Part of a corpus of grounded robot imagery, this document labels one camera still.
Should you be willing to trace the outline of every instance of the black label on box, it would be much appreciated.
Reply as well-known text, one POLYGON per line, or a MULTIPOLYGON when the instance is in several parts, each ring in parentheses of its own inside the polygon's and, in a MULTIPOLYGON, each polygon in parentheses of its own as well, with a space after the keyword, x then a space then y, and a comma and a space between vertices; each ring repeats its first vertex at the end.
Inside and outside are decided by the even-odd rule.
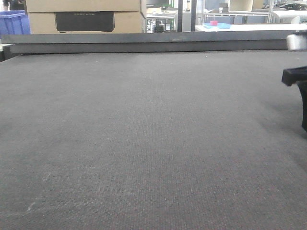
POLYGON ((95 12, 55 12, 56 27, 59 32, 114 30, 113 11, 95 12))

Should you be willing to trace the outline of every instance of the shelf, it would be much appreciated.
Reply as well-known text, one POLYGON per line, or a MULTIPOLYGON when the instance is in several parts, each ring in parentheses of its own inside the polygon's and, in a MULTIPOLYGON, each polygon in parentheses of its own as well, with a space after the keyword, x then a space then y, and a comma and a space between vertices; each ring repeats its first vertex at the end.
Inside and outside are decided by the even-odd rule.
POLYGON ((204 13, 205 17, 268 16, 270 12, 204 13))

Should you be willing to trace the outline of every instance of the workbench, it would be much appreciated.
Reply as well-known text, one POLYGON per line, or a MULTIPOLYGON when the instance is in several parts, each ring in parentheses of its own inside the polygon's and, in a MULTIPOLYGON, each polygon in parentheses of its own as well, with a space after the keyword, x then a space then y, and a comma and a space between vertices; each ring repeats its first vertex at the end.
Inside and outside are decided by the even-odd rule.
POLYGON ((0 63, 3 230, 305 229, 306 52, 0 63))

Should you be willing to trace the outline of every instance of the white cylinder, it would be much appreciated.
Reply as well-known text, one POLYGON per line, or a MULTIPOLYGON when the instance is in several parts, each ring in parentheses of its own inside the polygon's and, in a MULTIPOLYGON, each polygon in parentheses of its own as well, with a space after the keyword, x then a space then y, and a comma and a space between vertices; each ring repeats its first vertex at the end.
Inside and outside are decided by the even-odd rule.
POLYGON ((303 35, 291 34, 287 36, 287 44, 289 50, 307 49, 307 37, 303 35))

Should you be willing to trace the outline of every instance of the white table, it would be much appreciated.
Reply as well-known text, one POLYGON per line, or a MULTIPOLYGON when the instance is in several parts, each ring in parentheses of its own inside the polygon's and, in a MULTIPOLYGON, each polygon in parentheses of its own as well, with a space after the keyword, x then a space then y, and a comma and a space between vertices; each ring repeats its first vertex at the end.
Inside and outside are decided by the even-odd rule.
POLYGON ((280 23, 284 19, 291 20, 297 16, 307 18, 307 11, 273 11, 273 17, 280 23))
POLYGON ((196 31, 259 31, 259 30, 307 30, 307 24, 240 24, 231 25, 230 29, 214 27, 208 29, 202 25, 195 26, 196 31))

